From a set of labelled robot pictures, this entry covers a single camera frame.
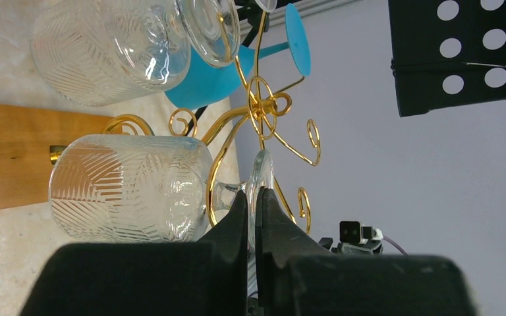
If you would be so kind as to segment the clear wine glass front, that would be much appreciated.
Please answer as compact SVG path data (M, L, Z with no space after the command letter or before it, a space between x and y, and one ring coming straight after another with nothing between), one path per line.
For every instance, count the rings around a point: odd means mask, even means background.
M54 165L48 186L53 218L85 242L195 242L211 227L209 213L229 210L238 192L254 228L256 196L273 187L273 160L261 150L250 178L216 180L213 158L196 138L92 134L71 143Z

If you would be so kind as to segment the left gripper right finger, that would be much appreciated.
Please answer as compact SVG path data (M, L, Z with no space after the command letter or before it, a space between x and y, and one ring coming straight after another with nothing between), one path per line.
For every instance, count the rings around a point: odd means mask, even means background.
M266 315L477 315L463 272L435 255L342 255L282 211L272 189L256 202L258 301Z

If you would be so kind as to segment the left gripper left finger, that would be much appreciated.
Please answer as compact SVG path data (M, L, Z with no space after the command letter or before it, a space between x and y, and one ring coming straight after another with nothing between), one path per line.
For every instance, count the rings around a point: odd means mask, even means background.
M22 315L246 315L248 201L196 242L75 243L44 265Z

